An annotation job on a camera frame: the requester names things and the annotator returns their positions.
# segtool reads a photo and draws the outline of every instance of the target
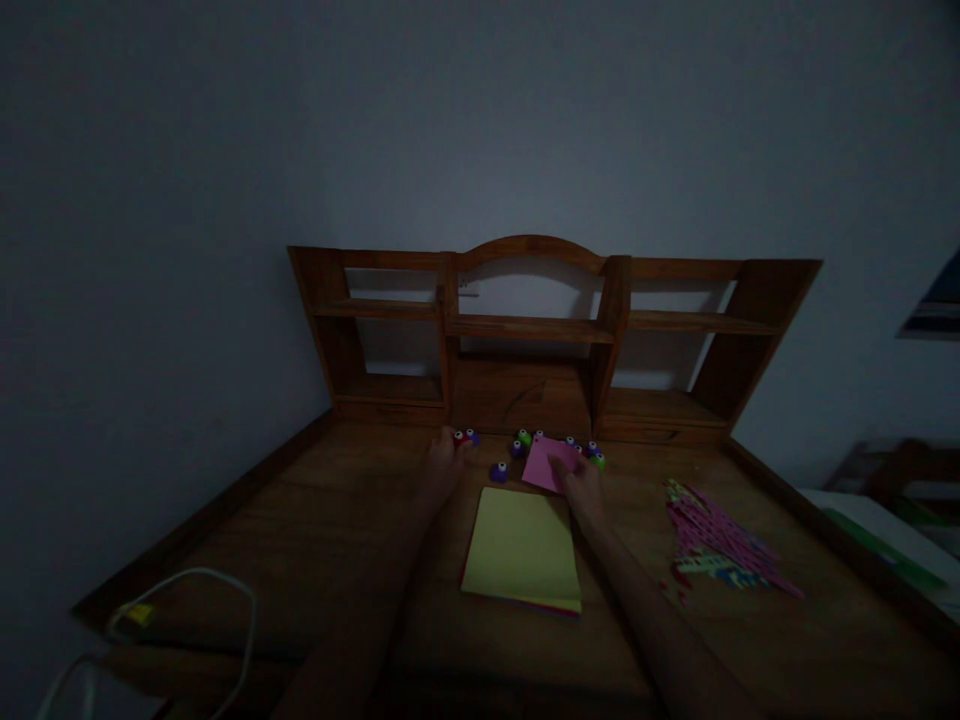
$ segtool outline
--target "arched top panel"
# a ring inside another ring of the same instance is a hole
[[[457,255],[457,270],[468,271],[508,257],[550,257],[577,265],[593,275],[603,272],[605,257],[596,255],[582,245],[551,235],[511,235],[478,245],[473,250]]]

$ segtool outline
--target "yellow paper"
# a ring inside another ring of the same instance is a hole
[[[579,613],[566,502],[484,488],[460,589]]]

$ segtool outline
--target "small drawer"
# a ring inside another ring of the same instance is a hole
[[[417,405],[381,405],[377,403],[339,404],[340,414],[347,420],[361,422],[389,423],[391,425],[430,425],[443,424],[443,408],[420,407]]]
[[[725,434],[722,427],[694,425],[651,425],[616,417],[604,420],[601,440],[654,443],[657,445],[713,445]]]

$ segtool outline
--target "hand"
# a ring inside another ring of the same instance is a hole
[[[467,452],[473,447],[467,442],[454,451],[453,433],[453,428],[442,427],[440,437],[430,442],[430,450],[427,452],[423,484],[420,486],[418,498],[426,503],[431,512],[443,507],[453,493],[466,467]]]
[[[603,493],[600,492],[600,468],[582,455],[578,458],[577,468],[570,472],[563,460],[549,455],[550,466],[560,478],[563,492],[570,503],[574,517],[585,531],[601,531],[606,528],[607,520],[603,513]]]

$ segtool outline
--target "wall outlet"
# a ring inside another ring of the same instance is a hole
[[[457,287],[460,297],[480,297],[480,283],[470,273],[457,273]]]

